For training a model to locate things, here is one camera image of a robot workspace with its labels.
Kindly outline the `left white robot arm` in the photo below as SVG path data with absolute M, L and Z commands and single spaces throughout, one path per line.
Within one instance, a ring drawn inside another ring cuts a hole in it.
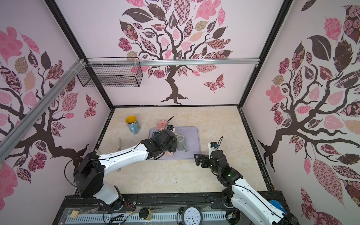
M 81 198 L 95 197 L 107 205 L 122 202 L 121 193 L 104 178 L 130 164 L 159 159 L 166 152 L 176 152 L 176 134 L 162 130 L 158 135 L 142 140 L 136 146 L 110 154 L 91 152 L 84 157 L 73 173 Z

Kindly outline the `blue butterfly mug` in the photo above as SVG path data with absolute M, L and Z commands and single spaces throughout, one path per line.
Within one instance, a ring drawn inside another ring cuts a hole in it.
M 141 130 L 141 126 L 137 120 L 137 117 L 134 115 L 128 116 L 125 120 L 129 130 L 134 134 L 137 135 Z

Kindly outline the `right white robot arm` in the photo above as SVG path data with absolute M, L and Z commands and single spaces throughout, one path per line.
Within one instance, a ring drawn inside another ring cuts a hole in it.
M 211 169 L 217 180 L 225 187 L 222 201 L 226 207 L 233 207 L 244 213 L 254 225 L 298 225 L 292 213 L 284 213 L 255 191 L 243 176 L 230 167 L 223 151 L 213 150 L 211 154 L 195 154 L 197 166 Z

